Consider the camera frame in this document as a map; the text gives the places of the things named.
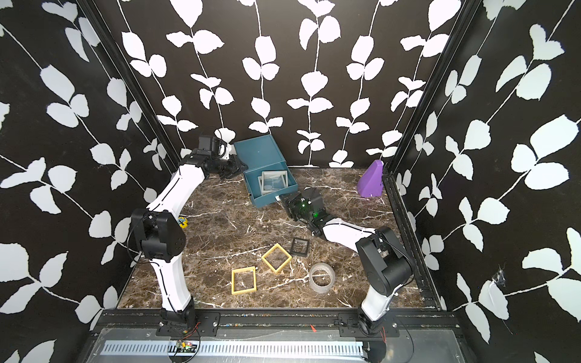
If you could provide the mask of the teal top drawer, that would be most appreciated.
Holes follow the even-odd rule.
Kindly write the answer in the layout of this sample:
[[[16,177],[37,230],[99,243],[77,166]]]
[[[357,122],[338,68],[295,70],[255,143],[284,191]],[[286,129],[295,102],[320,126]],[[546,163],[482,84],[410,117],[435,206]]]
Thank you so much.
[[[286,163],[275,163],[244,172],[252,204],[262,208],[273,204],[277,196],[294,193],[298,185]]]

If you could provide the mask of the small black brooch box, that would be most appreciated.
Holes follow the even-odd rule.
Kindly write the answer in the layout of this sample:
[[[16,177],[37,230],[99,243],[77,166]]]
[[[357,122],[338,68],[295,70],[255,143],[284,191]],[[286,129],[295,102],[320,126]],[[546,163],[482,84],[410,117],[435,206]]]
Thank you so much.
[[[299,237],[294,237],[291,242],[289,254],[293,257],[308,257],[310,252],[310,241]]]

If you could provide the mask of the grey brooch box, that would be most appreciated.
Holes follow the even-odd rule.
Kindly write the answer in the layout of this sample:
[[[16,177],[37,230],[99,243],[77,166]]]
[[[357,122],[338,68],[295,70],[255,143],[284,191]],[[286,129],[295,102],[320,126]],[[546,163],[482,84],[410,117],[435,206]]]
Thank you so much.
[[[266,195],[268,192],[265,191],[264,189],[264,183],[263,183],[263,177],[262,176],[258,176],[258,182],[259,182],[259,186],[260,186],[260,195]]]
[[[263,171],[261,176],[268,194],[288,187],[287,171]]]

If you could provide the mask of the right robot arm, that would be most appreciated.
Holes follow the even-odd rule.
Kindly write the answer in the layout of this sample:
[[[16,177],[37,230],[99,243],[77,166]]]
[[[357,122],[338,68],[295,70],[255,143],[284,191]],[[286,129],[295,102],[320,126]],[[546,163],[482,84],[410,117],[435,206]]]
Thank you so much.
[[[414,276],[415,263],[395,232],[387,227],[364,228],[328,213],[316,188],[277,196],[288,217],[304,223],[315,237],[358,253],[370,284],[358,308],[360,330],[375,333],[396,293]]]

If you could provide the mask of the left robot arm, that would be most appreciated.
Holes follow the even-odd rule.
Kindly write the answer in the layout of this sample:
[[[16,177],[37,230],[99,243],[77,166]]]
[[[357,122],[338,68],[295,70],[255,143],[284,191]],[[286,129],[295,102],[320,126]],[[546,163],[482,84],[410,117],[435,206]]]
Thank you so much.
[[[152,265],[162,293],[163,323],[195,325],[195,306],[186,286],[182,253],[186,235],[179,217],[187,200],[210,174],[232,178],[248,166],[236,155],[227,159],[190,154],[179,166],[168,186],[145,209],[134,210],[130,230],[136,247]]]

